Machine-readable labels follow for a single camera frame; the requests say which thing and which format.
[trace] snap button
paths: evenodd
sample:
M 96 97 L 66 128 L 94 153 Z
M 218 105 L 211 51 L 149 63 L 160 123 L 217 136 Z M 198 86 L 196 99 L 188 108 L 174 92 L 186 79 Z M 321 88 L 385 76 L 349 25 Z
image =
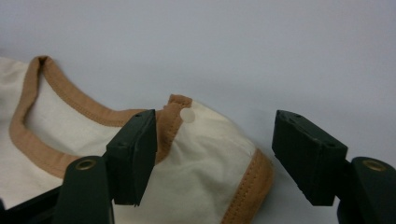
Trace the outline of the snap button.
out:
M 180 110 L 180 117 L 186 123 L 195 121 L 195 113 L 190 108 L 183 108 Z

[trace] black plastic part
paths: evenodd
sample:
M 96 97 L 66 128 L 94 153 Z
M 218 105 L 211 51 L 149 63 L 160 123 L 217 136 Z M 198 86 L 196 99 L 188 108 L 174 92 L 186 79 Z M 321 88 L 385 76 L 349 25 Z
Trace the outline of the black plastic part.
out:
M 134 115 L 108 143 L 104 155 L 114 203 L 140 204 L 156 152 L 155 110 Z
M 272 148 L 313 205 L 332 205 L 347 147 L 301 115 L 276 112 Z
M 0 212 L 0 223 L 51 223 L 60 188 L 52 189 Z
M 52 223 L 114 223 L 103 158 L 90 156 L 70 163 Z
M 395 169 L 365 157 L 353 159 L 351 166 L 351 188 L 365 223 L 396 223 Z

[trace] tan trim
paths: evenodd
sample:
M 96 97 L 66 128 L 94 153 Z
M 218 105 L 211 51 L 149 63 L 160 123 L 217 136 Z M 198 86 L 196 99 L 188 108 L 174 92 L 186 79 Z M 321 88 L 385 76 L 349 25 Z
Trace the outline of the tan trim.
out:
M 24 122 L 38 95 L 39 76 L 43 73 L 58 96 L 88 119 L 105 126 L 120 127 L 134 114 L 143 109 L 123 111 L 111 110 L 95 102 L 76 88 L 48 56 L 35 57 L 26 72 L 21 99 L 9 126 L 9 135 L 14 145 L 35 165 L 48 173 L 62 178 L 67 165 L 78 157 L 57 151 L 43 143 L 26 128 Z M 157 112 L 159 148 L 156 162 L 162 161 L 169 153 L 170 146 L 181 124 L 179 111 L 191 106 L 191 99 L 171 96 L 169 105 Z
M 256 149 L 221 223 L 250 223 L 271 188 L 273 179 L 272 163 Z

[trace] white background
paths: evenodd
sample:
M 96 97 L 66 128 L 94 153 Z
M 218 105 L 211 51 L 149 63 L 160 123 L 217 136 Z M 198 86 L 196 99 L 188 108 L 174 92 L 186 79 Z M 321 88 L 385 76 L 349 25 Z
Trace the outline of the white background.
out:
M 156 108 L 171 93 L 232 119 L 273 160 L 253 223 L 337 223 L 312 207 L 274 157 L 277 109 L 299 113 L 396 166 L 396 2 L 0 1 L 0 56 L 51 56 L 113 109 Z

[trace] metal grommet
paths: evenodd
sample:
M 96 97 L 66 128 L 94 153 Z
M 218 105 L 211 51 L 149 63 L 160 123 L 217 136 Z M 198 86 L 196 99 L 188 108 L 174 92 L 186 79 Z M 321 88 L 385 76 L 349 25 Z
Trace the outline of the metal grommet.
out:
M 374 171 L 383 172 L 387 170 L 387 167 L 378 161 L 365 160 L 363 164 Z
M 95 166 L 96 161 L 92 159 L 83 160 L 76 165 L 77 170 L 89 170 Z

